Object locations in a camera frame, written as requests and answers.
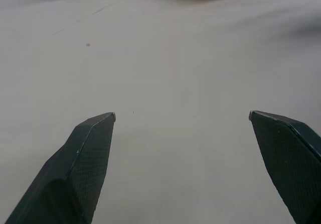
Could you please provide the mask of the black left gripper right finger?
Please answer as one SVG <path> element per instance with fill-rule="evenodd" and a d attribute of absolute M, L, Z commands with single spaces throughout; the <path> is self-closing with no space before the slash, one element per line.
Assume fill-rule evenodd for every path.
<path fill-rule="evenodd" d="M 249 114 L 266 170 L 296 224 L 321 224 L 321 137 L 303 122 Z"/>

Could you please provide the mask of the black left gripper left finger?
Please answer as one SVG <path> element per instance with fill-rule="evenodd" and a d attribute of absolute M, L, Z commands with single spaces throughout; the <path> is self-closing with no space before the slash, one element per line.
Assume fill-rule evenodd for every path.
<path fill-rule="evenodd" d="M 110 112 L 77 125 L 45 162 L 5 224 L 91 224 L 115 121 Z"/>

